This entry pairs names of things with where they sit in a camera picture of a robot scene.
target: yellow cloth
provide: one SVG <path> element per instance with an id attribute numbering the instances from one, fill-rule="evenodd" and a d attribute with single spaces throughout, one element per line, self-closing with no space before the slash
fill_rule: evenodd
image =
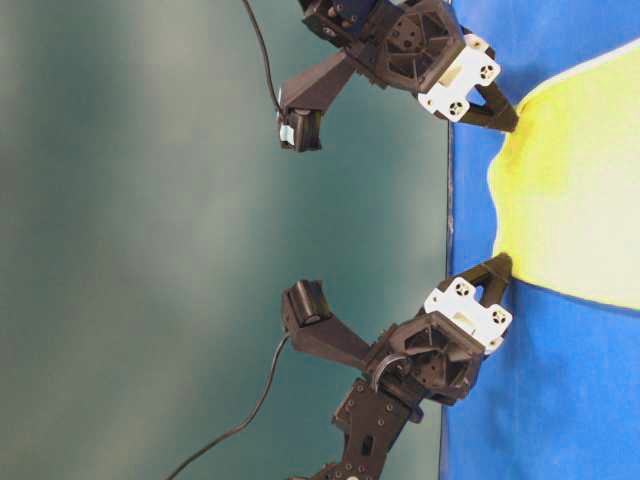
<path id="1" fill-rule="evenodd" d="M 640 40 L 534 89 L 489 169 L 525 282 L 640 309 Z"/>

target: white plastic mount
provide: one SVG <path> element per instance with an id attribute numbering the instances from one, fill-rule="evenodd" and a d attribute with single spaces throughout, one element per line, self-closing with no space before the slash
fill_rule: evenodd
<path id="1" fill-rule="evenodd" d="M 474 295 L 476 288 L 462 277 L 453 280 L 446 291 L 437 288 L 424 302 L 426 313 L 438 311 L 480 342 L 487 355 L 502 344 L 502 335 L 513 317 L 500 305 L 485 308 Z"/>
<path id="2" fill-rule="evenodd" d="M 498 65 L 489 55 L 489 44 L 468 33 L 467 44 L 449 68 L 427 93 L 419 93 L 418 101 L 430 113 L 440 112 L 452 122 L 459 121 L 469 110 L 469 92 L 476 86 L 488 87 L 500 75 Z"/>

